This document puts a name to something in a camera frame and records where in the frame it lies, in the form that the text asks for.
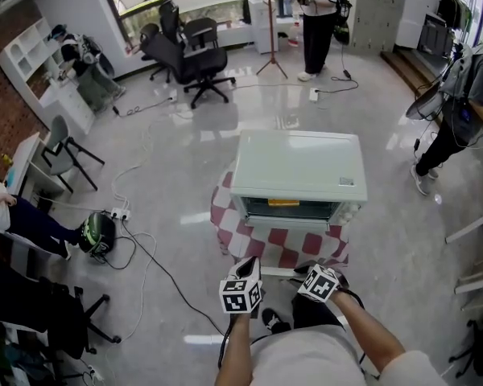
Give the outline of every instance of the oven window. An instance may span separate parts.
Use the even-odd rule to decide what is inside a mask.
[[[339,202],[310,202],[301,200],[298,206],[271,206],[268,199],[242,197],[249,216],[291,217],[295,219],[313,219],[329,221]]]

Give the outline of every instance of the brick wall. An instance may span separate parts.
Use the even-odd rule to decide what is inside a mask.
[[[40,18],[41,14],[33,0],[24,0],[3,13],[0,16],[0,51]],[[32,88],[42,88],[44,82],[41,80],[41,73],[36,73],[29,85]],[[47,129],[0,68],[0,179],[4,178],[7,171],[2,154],[12,157],[18,144],[36,132],[41,132],[44,136]],[[10,246],[10,242],[0,237],[0,257],[7,258],[7,246]]]

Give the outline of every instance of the sneaker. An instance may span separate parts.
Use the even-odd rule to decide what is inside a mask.
[[[261,319],[265,325],[265,327],[269,330],[272,331],[272,327],[274,327],[275,323],[283,323],[283,320],[279,317],[277,313],[273,309],[266,308],[262,313],[261,313]]]
[[[411,167],[410,173],[411,177],[413,177],[413,179],[415,180],[415,185],[417,186],[417,189],[419,189],[420,193],[425,196],[429,195],[431,191],[429,187],[429,182],[427,181],[427,175],[417,175],[417,171],[415,170],[415,164]]]
[[[122,97],[127,91],[127,87],[125,86],[120,86],[120,91],[114,95],[114,99],[117,100],[119,99],[120,97]]]
[[[427,176],[431,180],[437,180],[438,179],[438,171],[436,171],[435,169],[429,169],[429,171],[427,172]]]
[[[301,72],[297,75],[297,79],[299,79],[300,81],[309,81],[311,79],[315,79],[315,77],[317,77],[318,75],[316,74],[309,74],[309,73],[306,73],[306,72]]]

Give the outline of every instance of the black pants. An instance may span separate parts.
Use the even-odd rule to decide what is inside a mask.
[[[66,257],[64,241],[77,244],[79,232],[64,228],[25,199],[18,196],[15,198],[16,204],[9,207],[10,227],[7,231],[27,238],[47,252]]]
[[[304,327],[335,325],[343,327],[336,316],[325,305],[318,303],[297,294],[291,301],[293,307],[293,328],[302,329]],[[290,323],[275,323],[272,326],[272,334],[290,331]]]
[[[322,71],[331,46],[336,14],[325,16],[304,15],[304,63],[305,72],[318,74]]]
[[[415,167],[417,175],[427,175],[429,169],[439,166],[440,163],[445,162],[454,153],[462,151],[468,143],[457,136],[455,140],[451,127],[445,120],[442,120],[438,136],[436,136],[435,141],[429,146],[427,152],[422,155]]]

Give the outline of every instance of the person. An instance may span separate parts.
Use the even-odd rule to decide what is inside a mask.
[[[65,62],[64,75],[73,68],[79,82],[77,91],[94,112],[101,112],[112,100],[123,95],[126,88],[106,76],[97,64],[87,64],[83,61],[78,44],[70,43],[76,42],[78,37],[67,33],[66,26],[62,24],[55,26],[50,34],[51,39],[62,44],[61,55]]]
[[[0,230],[25,237],[47,252],[69,260],[71,253],[65,242],[78,245],[80,231],[70,230],[32,206],[25,199],[7,193],[0,183]]]
[[[429,358],[403,345],[351,296],[330,297],[344,314],[361,349],[380,373],[383,386],[444,386]],[[297,295],[294,330],[272,309],[262,320],[272,335],[250,346],[248,314],[236,319],[215,386],[366,386],[356,351],[343,326],[324,303]]]
[[[420,193],[429,195],[436,180],[436,167],[464,150],[483,127],[483,54],[473,56],[464,92],[467,101],[449,97],[442,106],[443,120],[435,141],[411,167],[411,176]]]
[[[317,77],[324,68],[335,29],[336,1],[314,0],[307,6],[301,6],[304,11],[303,38],[306,65],[304,72],[297,76],[301,81]]]

